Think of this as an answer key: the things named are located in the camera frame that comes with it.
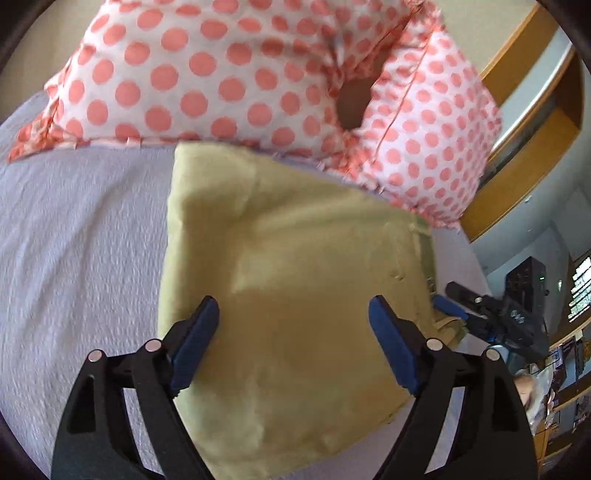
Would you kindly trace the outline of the person's right hand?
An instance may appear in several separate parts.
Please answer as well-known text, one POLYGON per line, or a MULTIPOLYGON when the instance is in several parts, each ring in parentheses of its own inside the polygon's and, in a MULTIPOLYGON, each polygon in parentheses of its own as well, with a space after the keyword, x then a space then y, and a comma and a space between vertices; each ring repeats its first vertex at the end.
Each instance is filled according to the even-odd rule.
POLYGON ((538 379, 527 373, 514 377, 514 384, 526 412, 528 422, 534 427, 543 406, 544 391, 538 379))

